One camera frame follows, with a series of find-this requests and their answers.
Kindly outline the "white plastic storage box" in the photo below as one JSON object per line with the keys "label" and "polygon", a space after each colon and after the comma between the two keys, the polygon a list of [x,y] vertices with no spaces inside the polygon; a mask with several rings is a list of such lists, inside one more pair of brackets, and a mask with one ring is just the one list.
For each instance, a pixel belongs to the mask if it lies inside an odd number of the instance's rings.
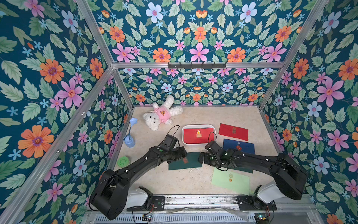
{"label": "white plastic storage box", "polygon": [[197,125],[186,125],[183,127],[182,132],[181,132],[182,141],[183,141],[183,131],[184,131],[184,129],[188,129],[188,128],[213,128],[214,134],[215,134],[214,140],[216,140],[216,129],[214,128],[214,126],[209,125],[209,124],[197,124]]}

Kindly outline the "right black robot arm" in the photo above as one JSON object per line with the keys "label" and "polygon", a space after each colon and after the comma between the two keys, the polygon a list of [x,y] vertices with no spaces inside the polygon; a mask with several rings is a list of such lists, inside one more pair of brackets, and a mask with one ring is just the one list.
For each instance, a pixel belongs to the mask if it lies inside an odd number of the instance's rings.
{"label": "right black robot arm", "polygon": [[287,154],[267,156],[246,153],[236,148],[224,150],[215,141],[209,142],[205,149],[206,153],[201,152],[199,155],[200,164],[221,171],[244,168],[270,175],[274,181],[259,186],[254,193],[262,203],[269,204],[283,197],[297,201],[302,199],[308,174]]}

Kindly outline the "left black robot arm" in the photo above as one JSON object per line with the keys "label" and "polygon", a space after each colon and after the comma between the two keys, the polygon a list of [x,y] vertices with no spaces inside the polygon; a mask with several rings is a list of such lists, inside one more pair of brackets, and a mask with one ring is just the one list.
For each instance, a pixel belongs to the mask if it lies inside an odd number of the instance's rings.
{"label": "left black robot arm", "polygon": [[147,204],[151,193],[141,188],[145,199],[143,203],[139,203],[130,196],[130,187],[141,176],[163,162],[172,163],[186,156],[187,151],[179,144],[179,140],[172,135],[166,135],[160,144],[149,148],[144,156],[132,164],[117,171],[105,171],[89,198],[89,206],[93,205],[95,211],[113,220],[127,208]]}

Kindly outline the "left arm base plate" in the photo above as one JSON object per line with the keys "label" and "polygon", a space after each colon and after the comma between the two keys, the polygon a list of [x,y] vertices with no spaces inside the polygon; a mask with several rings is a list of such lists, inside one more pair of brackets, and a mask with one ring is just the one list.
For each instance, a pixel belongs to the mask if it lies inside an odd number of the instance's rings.
{"label": "left arm base plate", "polygon": [[127,208],[126,211],[163,211],[165,207],[165,199],[164,196],[148,197],[142,206],[130,207]]}

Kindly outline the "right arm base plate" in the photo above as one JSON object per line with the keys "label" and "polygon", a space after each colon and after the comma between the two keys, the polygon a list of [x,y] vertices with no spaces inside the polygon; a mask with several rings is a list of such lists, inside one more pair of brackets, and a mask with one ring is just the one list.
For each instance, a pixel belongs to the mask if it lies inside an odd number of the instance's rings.
{"label": "right arm base plate", "polygon": [[237,196],[239,209],[241,211],[276,211],[277,206],[274,201],[264,203],[256,196]]}

